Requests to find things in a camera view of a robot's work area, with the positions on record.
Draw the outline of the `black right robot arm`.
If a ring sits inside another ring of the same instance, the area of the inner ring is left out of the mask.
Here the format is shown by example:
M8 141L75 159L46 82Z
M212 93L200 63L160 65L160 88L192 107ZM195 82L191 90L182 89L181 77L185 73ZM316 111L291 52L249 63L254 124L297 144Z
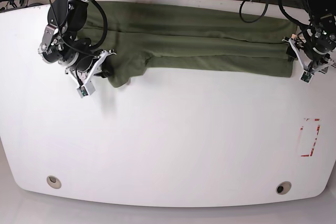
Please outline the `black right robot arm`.
M103 21L102 36L96 44L90 38L77 37L86 23L89 3L98 9ZM57 62L65 66L65 73L72 77L81 97L93 94L95 88L91 79L111 76L113 69L105 60L115 55L113 50L100 49L108 32L107 16L102 7L95 0L55 0L50 5L47 21L38 53L48 64Z

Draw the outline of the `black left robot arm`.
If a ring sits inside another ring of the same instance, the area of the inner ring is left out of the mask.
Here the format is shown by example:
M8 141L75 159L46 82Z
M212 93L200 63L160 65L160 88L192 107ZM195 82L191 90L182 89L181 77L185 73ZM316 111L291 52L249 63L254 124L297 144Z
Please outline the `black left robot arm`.
M301 32L285 38L303 69L301 80L308 83L317 72L327 73L330 66L335 67L330 52L335 49L335 0L301 0L309 15L309 24L291 17L278 0L281 13Z

